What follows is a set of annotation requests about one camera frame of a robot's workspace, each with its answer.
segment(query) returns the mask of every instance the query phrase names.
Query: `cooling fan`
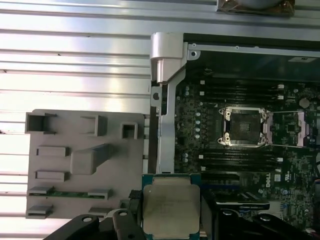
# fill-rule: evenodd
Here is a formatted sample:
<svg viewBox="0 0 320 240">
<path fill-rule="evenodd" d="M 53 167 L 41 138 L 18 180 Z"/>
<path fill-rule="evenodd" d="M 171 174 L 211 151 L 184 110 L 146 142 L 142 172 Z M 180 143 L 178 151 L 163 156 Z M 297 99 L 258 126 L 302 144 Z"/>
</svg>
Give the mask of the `cooling fan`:
<svg viewBox="0 0 320 240">
<path fill-rule="evenodd" d="M 218 0 L 217 11 L 229 13 L 293 16 L 295 0 Z"/>
</svg>

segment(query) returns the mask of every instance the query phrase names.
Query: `computer motherboard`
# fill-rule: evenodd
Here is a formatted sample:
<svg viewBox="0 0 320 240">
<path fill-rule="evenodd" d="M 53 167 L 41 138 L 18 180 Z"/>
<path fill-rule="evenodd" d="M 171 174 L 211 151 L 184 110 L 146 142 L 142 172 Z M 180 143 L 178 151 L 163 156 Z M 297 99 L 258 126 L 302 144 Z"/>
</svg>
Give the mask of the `computer motherboard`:
<svg viewBox="0 0 320 240">
<path fill-rule="evenodd" d="M 315 184 L 318 86 L 216 78 L 190 70 L 175 100 L 176 173 L 201 173 L 203 188 L 244 191 L 269 213 L 304 230 L 318 224 Z"/>
</svg>

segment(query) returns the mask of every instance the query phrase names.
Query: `gray plastic shroud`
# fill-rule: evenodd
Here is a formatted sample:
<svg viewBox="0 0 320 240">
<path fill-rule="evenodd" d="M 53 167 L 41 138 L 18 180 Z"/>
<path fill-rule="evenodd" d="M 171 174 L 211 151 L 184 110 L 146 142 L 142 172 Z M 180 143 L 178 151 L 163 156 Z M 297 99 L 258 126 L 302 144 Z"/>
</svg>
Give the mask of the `gray plastic shroud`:
<svg viewBox="0 0 320 240">
<path fill-rule="evenodd" d="M 26 217 L 72 219 L 92 212 L 101 217 L 119 208 L 131 190 L 142 187 L 144 127 L 139 113 L 28 112 Z M 52 187 L 89 197 L 38 196 Z"/>
</svg>

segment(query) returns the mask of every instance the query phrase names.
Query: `capacitor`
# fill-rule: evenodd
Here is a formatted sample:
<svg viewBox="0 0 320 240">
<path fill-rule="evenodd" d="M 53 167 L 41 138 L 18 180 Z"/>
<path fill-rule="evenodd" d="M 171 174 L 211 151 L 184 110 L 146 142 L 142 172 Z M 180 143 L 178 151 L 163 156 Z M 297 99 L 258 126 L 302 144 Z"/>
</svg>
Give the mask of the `capacitor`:
<svg viewBox="0 0 320 240">
<path fill-rule="evenodd" d="M 299 101 L 299 105 L 304 108 L 304 109 L 307 109 L 309 106 L 310 106 L 310 101 L 307 99 L 307 98 L 302 98 L 300 101 Z"/>
<path fill-rule="evenodd" d="M 283 189 L 283 188 L 282 188 L 280 191 L 281 191 L 281 193 L 282 193 L 283 195 L 287 195 L 287 194 L 288 194 L 288 190 L 286 190 L 286 189 Z"/>
</svg>

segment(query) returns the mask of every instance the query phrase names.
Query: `cpu socket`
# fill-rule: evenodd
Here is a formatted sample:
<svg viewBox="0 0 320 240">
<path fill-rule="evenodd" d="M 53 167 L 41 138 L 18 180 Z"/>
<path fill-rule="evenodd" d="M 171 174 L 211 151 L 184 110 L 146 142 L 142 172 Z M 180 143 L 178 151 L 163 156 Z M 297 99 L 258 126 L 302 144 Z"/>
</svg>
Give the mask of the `cpu socket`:
<svg viewBox="0 0 320 240">
<path fill-rule="evenodd" d="M 219 110 L 224 117 L 223 136 L 217 141 L 229 147 L 258 148 L 272 139 L 272 117 L 264 108 L 226 107 Z"/>
</svg>

